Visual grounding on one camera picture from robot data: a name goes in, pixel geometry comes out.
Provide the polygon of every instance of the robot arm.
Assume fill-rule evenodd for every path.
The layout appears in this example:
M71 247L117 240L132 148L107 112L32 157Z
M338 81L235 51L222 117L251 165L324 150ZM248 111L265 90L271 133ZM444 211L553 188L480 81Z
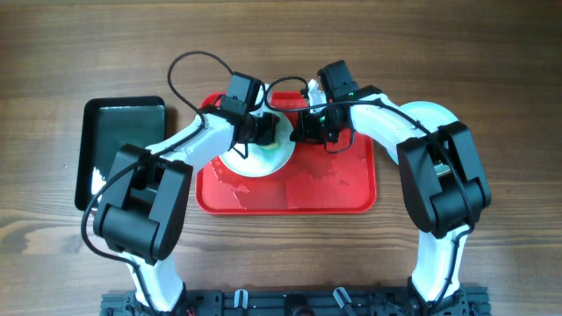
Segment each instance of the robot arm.
M275 141L277 116L251 113L261 103L266 86L259 80L234 73L220 106L209 105L182 131L147 148L125 145L119 150L110 177L149 154L161 152L204 128L185 143L146 166L130 171L110 186L101 198L94 233L109 249L139 266L133 276L140 309L149 312L149 298L159 312L184 309L184 283L177 275L173 248L184 225L192 176L235 143L267 145Z
M413 304L414 313L434 313L452 305L458 299L455 297L459 289L458 269L467 234L472 231L468 223L479 220L480 212L489 206L491 199L468 128L438 104L422 102L399 107L373 86L359 89L344 61L327 65L318 75L324 92L312 80L307 87L309 105L325 104L327 100L342 105L300 113L298 127L304 128L297 128L292 138L326 144L337 142L339 132L350 128L386 148L400 165L404 202L410 218L420 229L418 261L409 284L417 302ZM346 105L347 101L356 102ZM435 142L389 108L421 122L446 149L454 162L452 168L462 178L473 219L467 218L450 166L441 162ZM307 133L310 126L314 127L313 132ZM449 277L451 265L453 274Z

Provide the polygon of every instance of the black cable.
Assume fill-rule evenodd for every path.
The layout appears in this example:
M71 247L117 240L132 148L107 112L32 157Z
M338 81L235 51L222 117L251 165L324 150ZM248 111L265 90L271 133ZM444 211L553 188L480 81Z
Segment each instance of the black cable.
M236 149L236 147L232 147L232 149L234 149L234 151L239 154L242 159L248 158L248 143L244 143L244 154L240 150Z
M349 145L346 146L345 148L342 149L338 149L338 150L334 150L334 151L330 151L328 150L328 142L324 141L324 150L328 153L328 154L340 154L348 149L351 148L351 146L353 146L353 141L355 140L355 131L351 131L351 135L349 137Z
M271 90L273 89L273 87L275 87L275 85L277 85L278 83L282 83L285 81L289 81L289 80L298 80L300 82L303 82L305 84L305 88L303 90L300 91L301 94L304 95L304 97L307 97L308 94L308 83L306 83L305 78L303 77L299 77L299 76L295 76L295 75L290 75L287 77L283 77L283 78L279 78L276 81L274 81L273 83L270 84L270 87L263 93L263 99L262 102L265 104L265 106L267 106L270 110L272 111L280 111L280 112L296 112L296 111L304 111L304 110L312 110L312 109L316 109L322 106L308 106L308 107L304 107L304 108L293 108L293 109L278 109L274 106L272 106L268 101L267 101L267 96L270 94Z
M114 260L114 261L117 261L117 262L123 262L123 263L129 264L129 265L131 265L131 267L133 267L133 273L137 275L137 278L139 280L139 286L140 286L140 289L142 290L142 293L144 295L145 300L147 301L148 308L150 309L150 312L153 313L154 315L158 315L159 312L156 311L156 309L154 307L154 304L152 302L152 299L150 298L150 294L148 294L148 289L147 289L146 283L144 281L144 277L142 277L142 273L141 273L141 269L139 267L139 264L137 264L136 262L134 262L132 260L122 258L118 255L112 255L112 254L105 253L105 252L99 250L98 248L96 248L91 243L90 238L88 237L88 233L86 231L86 226L88 225L88 217L90 216L91 210L94 207L94 204L99 199L99 197L101 197L102 194L104 194L104 192L106 192L107 189L109 189L109 187L111 187L115 182L117 182L122 176L126 175L128 172L130 172L134 169L137 169L138 167L140 167L142 165L145 165L145 164L157 159L158 157L160 157L163 154L167 154L167 153L170 153L170 152L174 151L177 147L183 145L186 141L191 140L193 137L195 137L199 132L201 132L205 128L205 117L203 116L203 112L201 112L198 107L193 105L184 96L182 96L176 90L176 88L174 87L174 85L172 84L172 81L171 81L172 70L174 69L176 64L180 60L182 60L184 57L194 55L194 54L202 54L202 55L206 55L206 56L214 58L216 61L220 62L228 70L228 72L231 75L233 74L233 71L221 58L217 57L214 54L210 54L210 53L202 52L202 51L193 51L193 52L181 54L170 64L169 69L168 69L168 85L169 85L169 88L172 90L172 92L174 92L174 94L180 100L182 100L184 103L186 103L192 110L194 110L197 113L197 115L199 115L199 117L201 118L201 124L198 126L198 128L195 131L193 131L193 133L187 135L186 137L184 137L180 141L170 145L169 147L161 150L160 152L157 152L155 154L151 154L149 156L146 156L146 157L138 160L137 162L134 162L134 163L130 164L129 166L125 167L120 172L118 172L115 176L112 176L111 178L109 178L107 180L107 182L104 184L104 186L102 186L101 189L92 197L90 203L88 204L88 207L86 207L86 210L84 211L84 214L83 214L83 217L82 217L82 222L81 222L81 225L80 225L80 234L82 235L82 239L83 239L84 243L86 244L86 246L94 254L99 255L101 257L104 257L106 259Z
M455 262L457 261L458 248L460 247L461 238L471 234L473 231L474 231L474 224L471 223L469 224L468 230L465 230L462 233L458 234L457 237L453 240L454 248L450 259L449 272L447 273L447 277L445 278L445 285L439 292L439 295L437 295L437 299L428 308L428 314L431 314L439 306L439 304L445 297L445 293L447 293L447 290L449 289L449 285L452 282L453 274L455 273Z
M214 101L213 101L213 106L217 106L217 102L219 102L219 100L220 100L222 97L224 97L224 96L225 96L224 93L219 94L219 95L217 96L217 98L214 99Z

